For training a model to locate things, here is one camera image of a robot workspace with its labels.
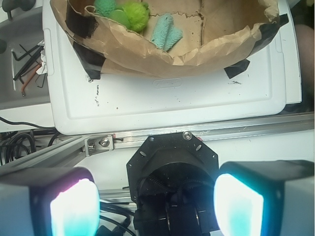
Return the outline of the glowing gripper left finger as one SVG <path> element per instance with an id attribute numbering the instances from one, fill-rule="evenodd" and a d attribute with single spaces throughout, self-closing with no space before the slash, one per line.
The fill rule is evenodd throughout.
<path id="1" fill-rule="evenodd" d="M 82 167 L 0 169 L 2 236 L 93 236 L 98 188 Z"/>

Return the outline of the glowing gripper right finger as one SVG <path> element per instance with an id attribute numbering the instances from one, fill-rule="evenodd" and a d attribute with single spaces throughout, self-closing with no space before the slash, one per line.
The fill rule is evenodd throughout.
<path id="1" fill-rule="evenodd" d="M 225 236 L 313 236 L 315 164 L 226 162 L 215 182 L 214 207 Z"/>

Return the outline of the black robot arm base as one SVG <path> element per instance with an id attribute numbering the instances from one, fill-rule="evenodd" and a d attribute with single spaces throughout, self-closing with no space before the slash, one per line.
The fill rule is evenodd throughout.
<path id="1" fill-rule="evenodd" d="M 214 211 L 218 155 L 206 144 L 199 149 L 153 149 L 141 145 L 127 162 L 133 224 L 141 236 L 209 236 L 219 229 Z"/>

